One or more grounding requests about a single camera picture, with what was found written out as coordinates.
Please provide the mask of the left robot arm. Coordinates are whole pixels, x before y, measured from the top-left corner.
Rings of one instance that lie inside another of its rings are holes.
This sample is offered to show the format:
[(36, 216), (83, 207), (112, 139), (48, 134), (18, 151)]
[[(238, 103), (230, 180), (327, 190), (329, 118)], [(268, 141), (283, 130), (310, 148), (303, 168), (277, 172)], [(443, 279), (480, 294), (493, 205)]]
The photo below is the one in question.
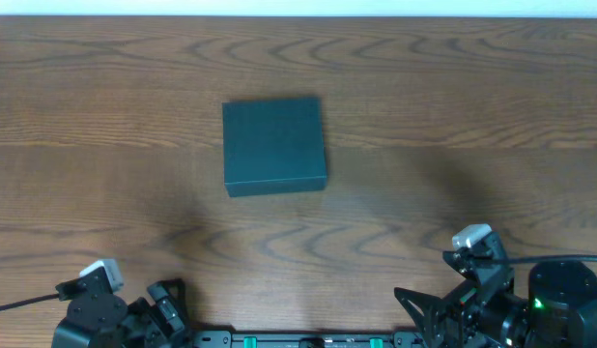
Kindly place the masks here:
[(151, 298), (131, 304), (116, 295), (115, 282), (103, 266), (56, 290), (69, 306), (52, 348), (184, 348), (193, 343), (185, 283), (179, 278), (151, 284)]

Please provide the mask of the dark green box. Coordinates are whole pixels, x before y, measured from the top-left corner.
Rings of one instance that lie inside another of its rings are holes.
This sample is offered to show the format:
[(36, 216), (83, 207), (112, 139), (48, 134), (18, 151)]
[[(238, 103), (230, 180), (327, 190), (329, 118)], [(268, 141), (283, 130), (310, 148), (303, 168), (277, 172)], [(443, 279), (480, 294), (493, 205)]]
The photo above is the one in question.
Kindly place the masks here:
[(231, 197), (322, 190), (327, 185), (317, 97), (222, 105), (224, 184)]

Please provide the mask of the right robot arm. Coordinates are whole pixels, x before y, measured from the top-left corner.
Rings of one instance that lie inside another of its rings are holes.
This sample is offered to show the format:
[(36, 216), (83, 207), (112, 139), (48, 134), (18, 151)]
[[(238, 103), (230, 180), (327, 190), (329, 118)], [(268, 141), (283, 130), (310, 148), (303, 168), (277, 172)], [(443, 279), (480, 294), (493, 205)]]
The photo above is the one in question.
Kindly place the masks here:
[(452, 238), (463, 282), (439, 298), (396, 288), (426, 347), (597, 347), (597, 255), (510, 258), (488, 224)]

